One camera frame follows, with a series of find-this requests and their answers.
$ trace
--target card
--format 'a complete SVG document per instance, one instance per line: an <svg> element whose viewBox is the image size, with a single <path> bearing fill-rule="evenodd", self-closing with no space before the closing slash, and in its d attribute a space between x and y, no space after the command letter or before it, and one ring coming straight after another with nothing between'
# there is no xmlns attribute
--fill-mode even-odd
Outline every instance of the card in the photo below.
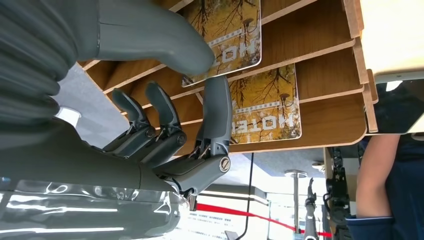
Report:
<svg viewBox="0 0 424 240"><path fill-rule="evenodd" d="M183 87L261 62L260 0L194 0L184 8L183 14L215 54L209 71L184 76Z"/></svg>
<svg viewBox="0 0 424 240"><path fill-rule="evenodd" d="M229 83L231 144L298 139L302 135L295 65Z"/></svg>

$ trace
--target yellow card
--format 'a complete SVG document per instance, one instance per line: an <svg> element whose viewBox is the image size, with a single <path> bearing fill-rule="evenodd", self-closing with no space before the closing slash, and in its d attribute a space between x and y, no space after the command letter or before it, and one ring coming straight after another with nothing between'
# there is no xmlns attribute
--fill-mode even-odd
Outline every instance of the yellow card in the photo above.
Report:
<svg viewBox="0 0 424 240"><path fill-rule="evenodd" d="M203 75L184 76L183 87L261 62L260 0L194 0L184 16L209 44L215 62Z"/></svg>
<svg viewBox="0 0 424 240"><path fill-rule="evenodd" d="M229 83L232 144L297 139L302 135L295 65Z"/></svg>

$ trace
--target person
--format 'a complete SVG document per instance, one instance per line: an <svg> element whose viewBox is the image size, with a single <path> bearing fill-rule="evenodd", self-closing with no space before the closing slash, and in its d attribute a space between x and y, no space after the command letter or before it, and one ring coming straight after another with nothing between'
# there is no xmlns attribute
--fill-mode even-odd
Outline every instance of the person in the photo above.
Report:
<svg viewBox="0 0 424 240"><path fill-rule="evenodd" d="M360 163L354 240L424 240L424 142L375 135Z"/></svg>

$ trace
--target navy shirt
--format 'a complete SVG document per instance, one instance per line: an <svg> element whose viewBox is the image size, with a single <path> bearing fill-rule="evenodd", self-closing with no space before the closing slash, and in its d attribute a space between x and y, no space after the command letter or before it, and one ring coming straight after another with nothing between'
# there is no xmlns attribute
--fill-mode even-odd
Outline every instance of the navy shirt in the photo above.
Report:
<svg viewBox="0 0 424 240"><path fill-rule="evenodd" d="M424 142L399 143L386 181L392 217L347 220L354 240L424 240Z"/></svg>

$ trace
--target robotic hand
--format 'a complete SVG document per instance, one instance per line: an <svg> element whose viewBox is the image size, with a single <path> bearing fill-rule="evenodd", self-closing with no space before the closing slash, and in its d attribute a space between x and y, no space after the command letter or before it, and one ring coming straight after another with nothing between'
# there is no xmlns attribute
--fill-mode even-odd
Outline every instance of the robotic hand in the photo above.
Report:
<svg viewBox="0 0 424 240"><path fill-rule="evenodd" d="M315 224L315 201L317 200L317 194L312 191L312 183L314 179L311 178L309 181L309 186L307 188L307 199L305 201L306 208L306 223L305 223L305 233L304 240L317 240L317 226Z"/></svg>
<svg viewBox="0 0 424 240"><path fill-rule="evenodd" d="M224 76L206 81L194 150L177 159L187 136L154 82L146 96L159 132L119 90L113 101L130 128L103 149L54 117L50 96L76 60L149 58L183 74L206 72L214 54L183 17L148 0L0 0L0 22L0 239L158 237L176 227L186 199L230 169Z"/></svg>

